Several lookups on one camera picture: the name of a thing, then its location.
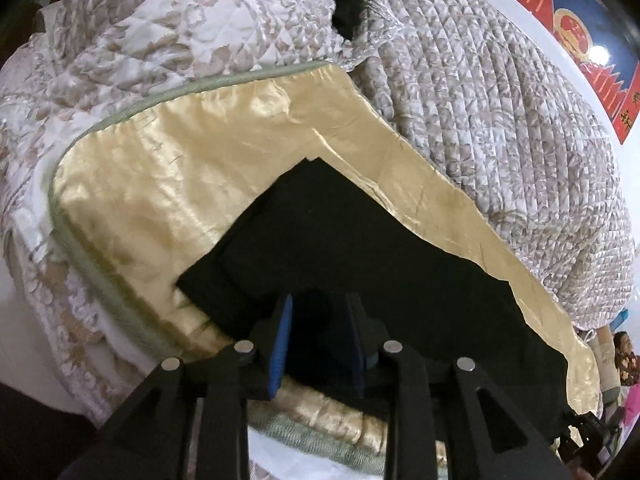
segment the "quilted stitching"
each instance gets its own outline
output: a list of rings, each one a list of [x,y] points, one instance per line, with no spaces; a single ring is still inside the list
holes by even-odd
[[[347,41],[332,29],[334,9],[333,0],[63,0],[53,46],[60,70],[92,47],[139,60],[149,60],[149,50],[155,58],[176,51],[178,64],[200,69],[187,78],[315,59],[351,70],[401,28],[389,9],[369,0]],[[145,43],[119,49],[133,35]]]
[[[632,290],[607,132],[558,67],[484,0],[380,0],[404,26],[352,77],[475,202],[583,329]]]

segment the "quilted blanket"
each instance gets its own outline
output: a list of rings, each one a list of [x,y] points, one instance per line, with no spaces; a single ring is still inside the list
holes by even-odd
[[[612,148],[536,46],[482,0],[366,0],[353,42],[332,30],[333,8],[63,0],[2,68],[0,232],[14,235],[27,299],[95,420],[140,376],[113,353],[105,372],[90,352],[107,321],[50,241],[48,174],[98,121],[203,76],[316,59],[355,69],[372,105],[475,200],[577,326],[601,326],[625,302],[632,243]]]
[[[581,329],[632,290],[608,133],[560,69],[484,0],[376,0],[402,34],[354,70],[396,130],[460,186]]]

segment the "blue gripper pad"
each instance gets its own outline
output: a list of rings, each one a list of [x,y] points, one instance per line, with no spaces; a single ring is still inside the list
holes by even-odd
[[[276,396],[276,392],[280,386],[282,386],[284,367],[287,362],[287,348],[289,347],[292,318],[293,297],[289,294],[284,299],[278,332],[276,334],[276,339],[273,342],[273,348],[271,349],[271,357],[269,358],[269,381],[267,392],[271,399]]]

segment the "red banner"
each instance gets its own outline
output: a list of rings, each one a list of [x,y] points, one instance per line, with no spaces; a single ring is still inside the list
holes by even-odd
[[[636,67],[636,73],[631,80],[626,97],[622,101],[622,106],[618,108],[616,117],[613,119],[613,127],[618,134],[620,144],[625,142],[626,136],[631,131],[636,117],[640,112],[640,63]]]

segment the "bed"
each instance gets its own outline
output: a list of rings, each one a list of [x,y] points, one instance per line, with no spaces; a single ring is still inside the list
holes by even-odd
[[[475,203],[576,327],[607,324],[625,304],[633,243],[614,152],[562,71],[484,0],[366,0],[352,42],[332,31],[332,8],[331,0],[63,0],[46,31],[2,68],[5,254],[94,421],[154,363],[56,247],[50,174],[95,123],[206,76],[337,64]],[[558,319],[542,316],[536,330]],[[558,341],[580,348],[563,327]],[[580,355],[588,364],[576,364],[576,378],[593,373]],[[593,391],[586,397],[583,407],[595,409]],[[383,456],[379,423],[360,418],[351,444]],[[363,425],[378,437],[363,443]]]

